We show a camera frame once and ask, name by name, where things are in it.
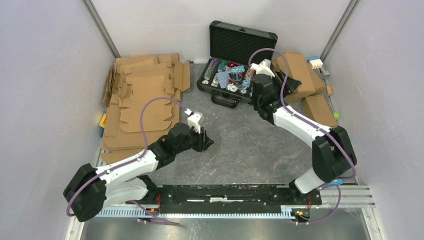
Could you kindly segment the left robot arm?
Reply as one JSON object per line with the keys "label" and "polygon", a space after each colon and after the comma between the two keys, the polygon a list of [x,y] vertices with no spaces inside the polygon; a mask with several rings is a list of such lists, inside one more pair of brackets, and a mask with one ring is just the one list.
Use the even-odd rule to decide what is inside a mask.
{"label": "left robot arm", "polygon": [[166,135],[130,157],[99,167],[86,163],[63,191],[66,215],[86,222],[111,205],[138,200],[151,204],[157,198],[157,190],[144,174],[169,165],[182,152],[202,153],[213,144],[204,127],[197,131],[193,126],[177,123]]}

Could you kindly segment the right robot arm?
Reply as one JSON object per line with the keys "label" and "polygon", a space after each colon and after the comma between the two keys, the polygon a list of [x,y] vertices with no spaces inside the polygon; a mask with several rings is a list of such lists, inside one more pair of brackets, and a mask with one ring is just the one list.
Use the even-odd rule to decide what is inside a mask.
{"label": "right robot arm", "polygon": [[253,76],[251,102],[262,119],[289,131],[312,150],[312,167],[289,184],[289,199],[302,204],[309,192],[329,185],[352,171],[356,176],[357,159],[347,131],[330,127],[303,116],[281,100],[279,82],[266,74]]}

